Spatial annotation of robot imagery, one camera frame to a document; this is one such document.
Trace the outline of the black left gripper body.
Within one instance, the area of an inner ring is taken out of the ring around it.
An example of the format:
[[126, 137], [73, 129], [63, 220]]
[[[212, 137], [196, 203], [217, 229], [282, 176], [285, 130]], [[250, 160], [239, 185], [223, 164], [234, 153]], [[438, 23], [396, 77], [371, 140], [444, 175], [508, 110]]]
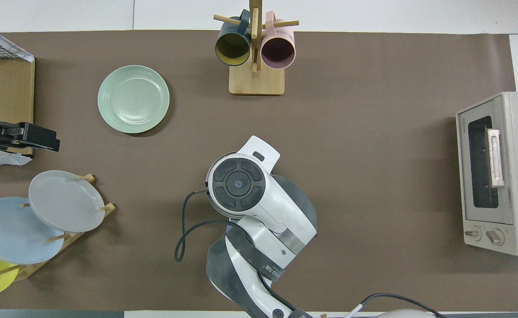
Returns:
[[17, 143], [25, 147], [59, 151], [60, 141], [56, 131], [27, 122], [20, 122], [17, 125], [19, 129]]

